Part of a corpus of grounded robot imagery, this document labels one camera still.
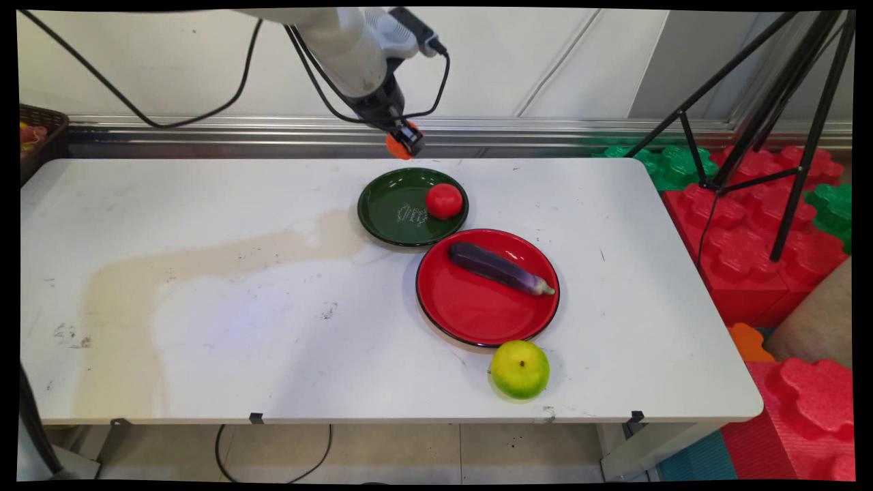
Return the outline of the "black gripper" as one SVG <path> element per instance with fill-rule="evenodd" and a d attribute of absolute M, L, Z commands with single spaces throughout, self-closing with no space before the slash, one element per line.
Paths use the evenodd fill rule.
<path fill-rule="evenodd" d="M 373 93 L 351 100 L 351 109 L 359 124 L 384 131 L 393 139 L 401 139 L 401 147 L 410 158 L 414 158 L 424 148 L 424 134 L 416 125 L 409 125 L 402 118 L 404 106 L 403 92 L 393 74 L 388 74 Z"/>

